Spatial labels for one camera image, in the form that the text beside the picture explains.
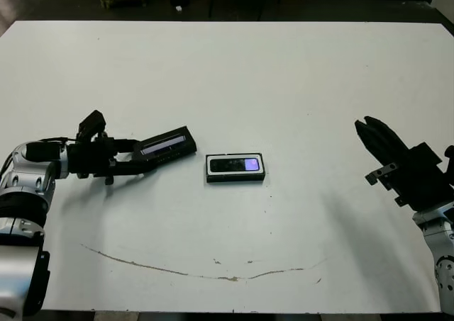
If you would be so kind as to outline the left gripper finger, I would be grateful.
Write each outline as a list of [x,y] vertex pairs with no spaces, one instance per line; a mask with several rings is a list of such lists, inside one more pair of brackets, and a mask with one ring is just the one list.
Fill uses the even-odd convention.
[[118,153],[131,153],[138,143],[138,140],[133,139],[116,139],[113,141],[114,148]]
[[131,160],[128,162],[116,162],[113,166],[114,176],[132,176],[148,173],[157,167],[154,160]]

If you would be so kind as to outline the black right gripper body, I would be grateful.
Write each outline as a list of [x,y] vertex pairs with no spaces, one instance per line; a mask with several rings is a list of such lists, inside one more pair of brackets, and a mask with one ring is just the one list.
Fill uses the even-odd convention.
[[453,201],[453,187],[438,167],[441,159],[425,142],[390,149],[379,161],[382,167],[365,178],[371,185],[380,182],[388,191],[395,191],[397,205],[421,212]]

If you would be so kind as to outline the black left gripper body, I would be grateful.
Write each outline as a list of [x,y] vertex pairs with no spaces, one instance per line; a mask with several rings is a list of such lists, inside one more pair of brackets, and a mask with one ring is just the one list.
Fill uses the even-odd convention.
[[76,142],[67,146],[68,172],[79,179],[104,177],[104,183],[112,185],[114,176],[110,174],[111,163],[115,163],[117,149],[112,137],[97,137],[95,141]]

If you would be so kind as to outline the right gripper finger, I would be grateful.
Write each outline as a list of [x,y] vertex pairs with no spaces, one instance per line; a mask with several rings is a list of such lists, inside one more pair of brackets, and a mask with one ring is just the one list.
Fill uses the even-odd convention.
[[364,144],[369,153],[381,164],[385,165],[385,149],[379,132],[360,120],[354,123],[358,137]]
[[385,162],[399,161],[408,153],[409,148],[387,124],[371,116],[365,116],[365,122],[379,132],[385,149]]

